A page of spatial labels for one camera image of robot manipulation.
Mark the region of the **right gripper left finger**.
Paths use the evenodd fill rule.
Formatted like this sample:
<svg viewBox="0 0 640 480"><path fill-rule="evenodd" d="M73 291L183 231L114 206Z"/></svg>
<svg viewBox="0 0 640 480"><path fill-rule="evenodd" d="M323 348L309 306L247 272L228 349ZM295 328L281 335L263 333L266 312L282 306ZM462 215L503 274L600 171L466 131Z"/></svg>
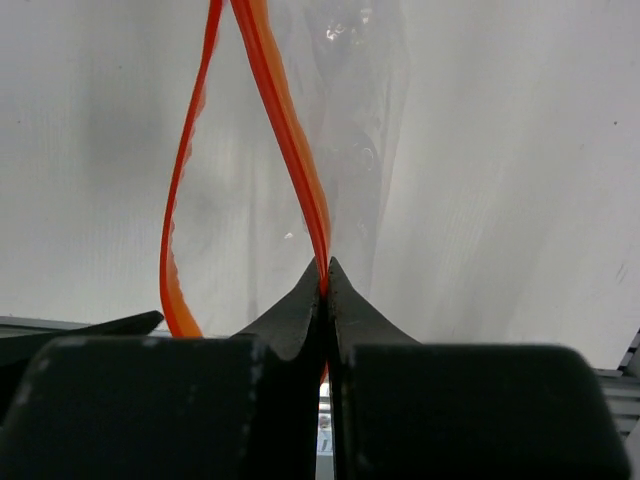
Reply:
<svg viewBox="0 0 640 480"><path fill-rule="evenodd" d="M318 275L227 339L156 337L155 312L27 341L1 423L5 479L308 479Z"/></svg>

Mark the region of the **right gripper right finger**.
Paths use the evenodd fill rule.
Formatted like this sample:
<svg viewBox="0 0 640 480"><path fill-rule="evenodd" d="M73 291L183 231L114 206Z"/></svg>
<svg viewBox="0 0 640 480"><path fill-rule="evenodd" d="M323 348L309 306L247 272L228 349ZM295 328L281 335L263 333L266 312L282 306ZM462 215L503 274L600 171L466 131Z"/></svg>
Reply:
<svg viewBox="0 0 640 480"><path fill-rule="evenodd" d="M627 479L597 376L540 344L425 344L332 261L328 368L339 479Z"/></svg>

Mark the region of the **clear zip bag orange zipper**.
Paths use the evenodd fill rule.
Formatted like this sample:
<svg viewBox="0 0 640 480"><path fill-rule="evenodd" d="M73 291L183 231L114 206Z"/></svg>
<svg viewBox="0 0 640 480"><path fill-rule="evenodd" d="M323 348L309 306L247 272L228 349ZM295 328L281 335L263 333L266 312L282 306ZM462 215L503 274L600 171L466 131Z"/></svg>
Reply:
<svg viewBox="0 0 640 480"><path fill-rule="evenodd" d="M173 335L230 335L331 258L369 294L408 77L397 1L210 3L162 230Z"/></svg>

